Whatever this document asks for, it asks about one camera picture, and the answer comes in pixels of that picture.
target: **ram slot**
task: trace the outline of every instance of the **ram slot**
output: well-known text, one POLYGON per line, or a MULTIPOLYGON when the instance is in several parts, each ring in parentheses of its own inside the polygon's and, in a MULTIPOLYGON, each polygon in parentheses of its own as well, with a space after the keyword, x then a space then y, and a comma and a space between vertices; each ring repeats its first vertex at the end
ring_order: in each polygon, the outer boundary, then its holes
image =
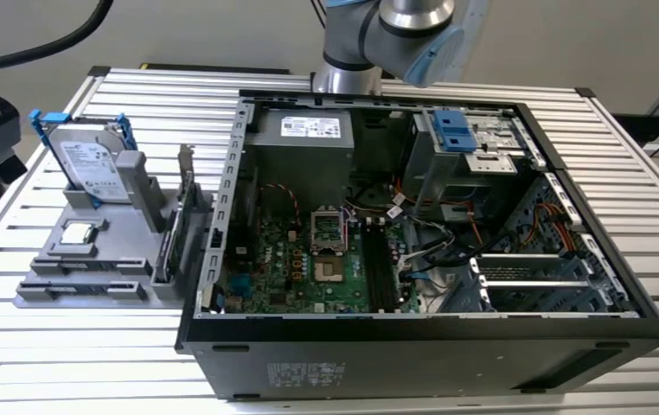
POLYGON ((363 257, 371 311, 394 312, 398 308, 398 293, 388 240, 380 225, 369 225, 363 230, 363 257))

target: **white wall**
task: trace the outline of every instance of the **white wall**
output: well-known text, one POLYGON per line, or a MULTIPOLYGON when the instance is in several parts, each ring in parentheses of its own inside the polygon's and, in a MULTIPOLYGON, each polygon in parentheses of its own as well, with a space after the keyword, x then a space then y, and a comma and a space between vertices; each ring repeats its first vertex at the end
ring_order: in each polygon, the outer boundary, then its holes
MULTIPOLYGON (((0 54, 67 35, 97 0, 0 0, 0 54)), ((323 29, 308 0, 116 0, 99 31, 75 48, 0 70, 0 94, 28 113, 64 107, 93 65, 145 61, 289 68, 321 62, 323 29)))
POLYGON ((646 111, 659 94, 659 0, 494 0, 464 81, 588 86, 612 111, 646 111))
MULTIPOLYGON (((65 35, 96 2, 0 0, 0 54, 65 35)), ((309 73, 321 42, 308 0, 116 0, 81 45, 0 71, 0 94, 23 114, 57 110, 91 66, 144 61, 309 73)), ((659 0, 492 0, 463 81, 591 86, 612 111, 644 111, 659 94, 659 0)))

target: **orange wire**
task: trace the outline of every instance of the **orange wire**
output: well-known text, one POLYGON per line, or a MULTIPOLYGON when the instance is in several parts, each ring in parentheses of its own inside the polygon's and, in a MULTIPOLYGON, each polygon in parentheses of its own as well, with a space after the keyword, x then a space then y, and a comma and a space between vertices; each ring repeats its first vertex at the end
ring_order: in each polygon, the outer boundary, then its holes
MULTIPOLYGON (((550 206, 552 209, 555 209, 555 211, 559 214, 564 214, 564 211, 562 210, 562 208, 558 205, 555 205, 554 203, 543 203, 543 204, 544 204, 544 206, 550 206)), ((570 242, 570 250, 575 251, 575 240, 572 239, 572 235, 570 235, 568 229, 564 227, 563 224, 558 224, 558 225, 559 225, 559 228, 562 230, 560 236, 564 235, 564 237, 567 238, 567 240, 570 242)))
MULTIPOLYGON (((532 238, 535 237, 536 229, 539 228, 539 208, 544 208, 548 214, 552 214, 552 211, 555 211, 555 209, 559 209, 550 203, 539 203, 535 205, 535 222, 532 224, 531 230, 528 231, 527 239, 524 239, 524 242, 522 242, 522 247, 527 246, 532 238)), ((568 251, 575 251, 575 242, 570 238, 570 235, 566 232, 564 228, 560 226, 560 223, 552 223, 552 225, 555 227, 555 231, 560 235, 562 243, 564 244, 566 249, 568 251)))
MULTIPOLYGON (((400 178, 396 179, 396 192, 403 194, 403 188, 400 187, 400 178)), ((411 203, 416 203, 416 200, 406 196, 411 203)), ((467 205, 467 215, 470 216, 470 223, 472 224, 472 230, 475 231, 475 237, 478 238, 478 243, 483 245, 483 237, 480 236, 480 231, 478 230, 478 224, 475 223, 475 204, 471 201, 442 201, 443 205, 467 205)))

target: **wire bundle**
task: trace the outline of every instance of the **wire bundle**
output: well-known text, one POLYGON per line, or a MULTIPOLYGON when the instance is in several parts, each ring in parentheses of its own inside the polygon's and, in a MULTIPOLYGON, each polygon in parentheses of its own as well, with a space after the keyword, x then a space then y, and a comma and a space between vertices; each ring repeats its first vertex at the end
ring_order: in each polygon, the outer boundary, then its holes
MULTIPOLYGON (((416 203, 416 200, 410 198, 403 193, 403 188, 400 187, 400 178, 396 179, 396 193, 403 195, 404 198, 411 202, 416 203)), ((478 231, 478 224, 475 223, 475 204, 471 201, 442 201, 443 205, 467 205, 467 216, 470 217, 470 224, 472 225, 472 230, 475 231, 475 237, 478 238, 478 243, 483 244, 483 237, 480 236, 480 232, 478 231)))
POLYGON ((291 196, 291 200, 293 201, 295 223, 297 226, 301 226, 301 209, 297 205, 297 199, 295 198, 293 191, 279 183, 265 184, 263 187, 260 187, 260 191, 263 191, 265 188, 279 188, 280 190, 288 193, 288 195, 291 196))
MULTIPOLYGON (((528 231, 528 235, 522 242, 522 247, 526 247, 532 239, 535 238, 536 231, 539 230, 539 210, 546 210, 547 214, 552 217, 555 214, 564 214, 560 207, 552 203, 538 203, 535 205, 535 220, 528 231)), ((576 251, 575 240, 570 236, 568 229, 564 227, 564 224, 560 221, 552 221, 552 225, 555 227, 555 231, 558 232, 562 238, 562 244, 564 245, 568 251, 576 251)))

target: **power supply label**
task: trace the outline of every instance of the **power supply label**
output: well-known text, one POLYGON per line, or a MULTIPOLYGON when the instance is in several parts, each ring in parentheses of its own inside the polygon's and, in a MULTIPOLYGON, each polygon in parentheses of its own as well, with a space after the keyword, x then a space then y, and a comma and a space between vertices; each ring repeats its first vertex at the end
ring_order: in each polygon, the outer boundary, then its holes
POLYGON ((341 138, 339 118, 284 117, 283 137, 341 138))

